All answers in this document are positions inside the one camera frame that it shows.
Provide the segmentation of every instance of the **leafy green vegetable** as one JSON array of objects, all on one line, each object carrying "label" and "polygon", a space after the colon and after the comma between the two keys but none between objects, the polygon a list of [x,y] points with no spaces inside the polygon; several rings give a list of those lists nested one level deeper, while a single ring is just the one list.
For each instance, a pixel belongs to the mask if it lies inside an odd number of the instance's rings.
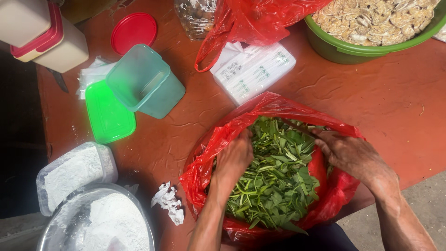
[{"label": "leafy green vegetable", "polygon": [[280,118],[259,116],[249,129],[254,135],[254,159],[229,197],[227,215],[250,223],[249,229],[262,224],[307,234],[290,220],[304,217],[308,205],[319,200],[314,190],[319,181],[307,167],[314,139]]}]

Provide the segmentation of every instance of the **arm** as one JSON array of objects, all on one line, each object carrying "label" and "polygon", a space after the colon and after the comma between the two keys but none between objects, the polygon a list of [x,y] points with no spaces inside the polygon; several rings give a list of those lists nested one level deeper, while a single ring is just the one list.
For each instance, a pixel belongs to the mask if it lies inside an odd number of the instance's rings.
[{"label": "arm", "polygon": [[372,145],[361,138],[313,130],[328,161],[359,179],[376,200],[386,251],[436,251],[434,242],[401,194],[398,176]]},{"label": "arm", "polygon": [[190,238],[189,251],[220,250],[223,217],[232,189],[252,160],[251,132],[244,130],[217,156],[206,203]]}]

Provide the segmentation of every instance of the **metal bowl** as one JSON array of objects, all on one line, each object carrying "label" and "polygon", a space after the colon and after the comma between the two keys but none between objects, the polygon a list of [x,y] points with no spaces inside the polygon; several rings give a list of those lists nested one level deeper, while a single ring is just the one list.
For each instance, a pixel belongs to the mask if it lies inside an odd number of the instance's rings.
[{"label": "metal bowl", "polygon": [[92,183],[68,195],[54,210],[37,245],[37,251],[76,251],[76,238],[79,229],[91,224],[89,220],[91,203],[112,193],[121,193],[129,198],[141,212],[149,234],[149,251],[155,250],[151,224],[139,201],[125,188],[111,183]]}]

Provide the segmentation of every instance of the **red container lid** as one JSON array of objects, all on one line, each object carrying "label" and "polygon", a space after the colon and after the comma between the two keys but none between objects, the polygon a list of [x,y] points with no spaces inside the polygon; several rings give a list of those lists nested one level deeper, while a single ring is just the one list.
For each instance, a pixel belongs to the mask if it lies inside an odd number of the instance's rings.
[{"label": "red container lid", "polygon": [[51,18],[50,28],[42,35],[40,35],[36,39],[32,40],[31,42],[27,43],[26,45],[20,48],[11,46],[11,54],[15,58],[18,59],[20,57],[23,57],[29,52],[32,52],[34,50],[37,51],[37,53],[35,53],[36,56],[34,57],[36,58],[37,56],[53,48],[55,45],[59,44],[62,41],[63,26],[62,26],[62,15],[60,13],[60,9],[56,4],[52,2],[48,2],[48,5],[50,9],[50,18]]},{"label": "red container lid", "polygon": [[155,19],[143,12],[132,13],[124,17],[113,29],[110,43],[113,50],[123,56],[137,44],[151,46],[157,37]]}]

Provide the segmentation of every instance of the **red plastic bag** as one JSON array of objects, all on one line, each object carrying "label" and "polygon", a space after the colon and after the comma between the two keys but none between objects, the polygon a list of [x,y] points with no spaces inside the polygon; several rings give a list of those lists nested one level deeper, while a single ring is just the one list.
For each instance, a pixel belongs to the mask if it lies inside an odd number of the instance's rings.
[{"label": "red plastic bag", "polygon": [[[332,0],[217,0],[215,26],[198,51],[195,69],[209,70],[220,56],[226,42],[245,42],[264,46],[289,35],[285,27],[322,9]],[[203,70],[198,64],[213,50],[218,54]]]},{"label": "red plastic bag", "polygon": [[[211,179],[214,157],[243,129],[251,125],[259,115],[296,119],[313,125],[328,126],[341,135],[363,138],[359,130],[351,125],[278,94],[265,92],[239,106],[217,122],[213,129],[197,141],[186,160],[180,182],[186,192],[187,204],[195,220],[206,202],[204,189]],[[357,179],[337,168],[334,168],[327,180],[323,153],[317,146],[314,150],[308,170],[310,175],[319,180],[320,187],[316,188],[316,192],[320,200],[312,203],[307,216],[296,223],[304,230],[334,217],[341,207],[350,201],[359,185]],[[225,217],[223,229],[227,235],[223,235],[222,241],[253,247],[295,234],[281,229],[268,230],[260,227],[248,229],[249,226],[249,223]]]}]

